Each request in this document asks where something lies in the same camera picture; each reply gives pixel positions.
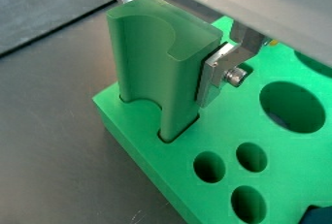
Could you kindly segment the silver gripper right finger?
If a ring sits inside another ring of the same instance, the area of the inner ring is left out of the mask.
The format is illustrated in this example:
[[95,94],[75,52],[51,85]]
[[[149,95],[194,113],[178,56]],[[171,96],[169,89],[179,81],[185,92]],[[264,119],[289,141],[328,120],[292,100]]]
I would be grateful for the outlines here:
[[224,42],[204,61],[196,102],[205,108],[221,93],[225,83],[238,87],[248,72],[238,65],[254,57],[266,40],[266,36],[245,26],[238,21],[233,22],[229,38],[234,41]]

